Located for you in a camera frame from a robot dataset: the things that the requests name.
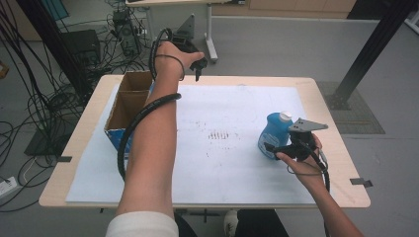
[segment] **background desk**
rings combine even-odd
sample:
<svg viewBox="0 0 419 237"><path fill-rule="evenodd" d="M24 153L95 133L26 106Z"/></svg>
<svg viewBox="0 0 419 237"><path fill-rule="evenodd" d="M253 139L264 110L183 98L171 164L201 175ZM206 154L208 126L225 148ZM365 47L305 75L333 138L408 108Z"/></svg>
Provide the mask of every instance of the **background desk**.
<svg viewBox="0 0 419 237"><path fill-rule="evenodd" d="M146 13L146 17L147 17L147 22L148 22L148 31L150 33L151 39L154 40L155 39L155 32L154 31L160 31L161 29L155 29L154 26L154 17L152 14L152 10L151 7L158 7L158 6L170 6L171 8L173 8L173 5L192 5L192 4L201 4L207 5L207 32L205 33L205 37L206 37L206 43L207 43L207 47L209 50L209 58L212 61L217 61L218 60L218 56L216 54L215 51L215 47L213 45L212 42L212 23L211 23L211 16L212 16L212 7L211 7L211 3L223 3L226 2L226 0L174 0L174 1L170 1L170 0L143 0L143 1L137 1L137 2L132 2L129 3L126 1L126 5L132 8L135 7L142 7L145 9L145 13ZM166 24L169 24L173 21L173 16L176 13L175 9L170 9L169 11L166 10L166 14L168 16L164 16L164 19L170 19L167 20ZM183 16L183 21L187 20L189 16ZM163 28L167 28L169 27L169 25L164 24Z"/></svg>
<svg viewBox="0 0 419 237"><path fill-rule="evenodd" d="M41 205L117 206L116 203L68 203L65 199L74 179L80 157L91 138L96 123L114 87L121 82L122 78L123 75L107 75L101 79L62 154L63 156L71 156L71 162L57 164L40 198ZM181 85L190 84L197 85L194 76L187 76L181 82ZM199 84L295 87L300 95L307 119L329 124L328 129L317 131L316 134L321 138L324 153L328 157L331 189L336 201L342 207L367 207L370 205L370 199L365 188L363 186L353 186L350 182L352 178L359 178L358 172L314 80L310 78L203 76Z"/></svg>

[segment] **white lid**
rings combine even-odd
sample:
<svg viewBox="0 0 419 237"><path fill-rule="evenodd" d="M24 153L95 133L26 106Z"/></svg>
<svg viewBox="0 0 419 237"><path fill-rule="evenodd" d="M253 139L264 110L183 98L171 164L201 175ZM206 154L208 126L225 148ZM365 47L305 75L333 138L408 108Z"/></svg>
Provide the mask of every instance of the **white lid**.
<svg viewBox="0 0 419 237"><path fill-rule="evenodd" d="M290 121L292 118L293 118L293 115L291 114L291 112L288 112L288 111L280 112L280 121L286 122L286 121Z"/></svg>

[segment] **blue cardboard box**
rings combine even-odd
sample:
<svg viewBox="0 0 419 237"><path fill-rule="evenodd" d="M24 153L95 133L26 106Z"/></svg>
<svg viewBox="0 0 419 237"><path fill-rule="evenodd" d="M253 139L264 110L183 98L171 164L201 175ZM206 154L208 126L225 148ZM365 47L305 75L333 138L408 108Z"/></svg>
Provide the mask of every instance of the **blue cardboard box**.
<svg viewBox="0 0 419 237"><path fill-rule="evenodd" d="M118 150L126 127L144 107L153 80L150 71L127 72L114 100L105 133ZM126 157L129 154L131 137L126 144Z"/></svg>

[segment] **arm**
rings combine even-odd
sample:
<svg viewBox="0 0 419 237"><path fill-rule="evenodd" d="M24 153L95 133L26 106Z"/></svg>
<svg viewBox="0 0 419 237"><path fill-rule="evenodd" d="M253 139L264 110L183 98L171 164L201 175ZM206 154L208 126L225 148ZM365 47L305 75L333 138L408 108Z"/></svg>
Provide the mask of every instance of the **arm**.
<svg viewBox="0 0 419 237"><path fill-rule="evenodd" d="M313 137L317 147L321 148L320 140L314 134ZM276 155L289 165L295 173L314 175L297 175L297 177L313 196L331 236L363 236L361 231L327 192L320 170L317 169L317 164L313 158L308 157L303 162L299 162L284 153L277 153Z"/></svg>
<svg viewBox="0 0 419 237"><path fill-rule="evenodd" d="M160 44L156 58L157 77L153 92L146 104L178 91L183 68L201 59L201 52L181 52L170 42ZM170 102L144 118L135 129L126 183L117 215L132 211L157 211L173 218L172 173L176 155L176 102Z"/></svg>

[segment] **blue bottle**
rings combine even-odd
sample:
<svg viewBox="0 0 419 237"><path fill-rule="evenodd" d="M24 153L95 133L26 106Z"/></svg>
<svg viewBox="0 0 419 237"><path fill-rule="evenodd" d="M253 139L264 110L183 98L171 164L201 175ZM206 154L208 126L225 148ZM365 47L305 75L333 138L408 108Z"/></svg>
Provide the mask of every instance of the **blue bottle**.
<svg viewBox="0 0 419 237"><path fill-rule="evenodd" d="M293 125L290 112L272 113L267 116L268 124L259 136L258 147L269 159L275 160L275 154L265 149L265 142L275 147L286 146L289 139L289 127Z"/></svg>

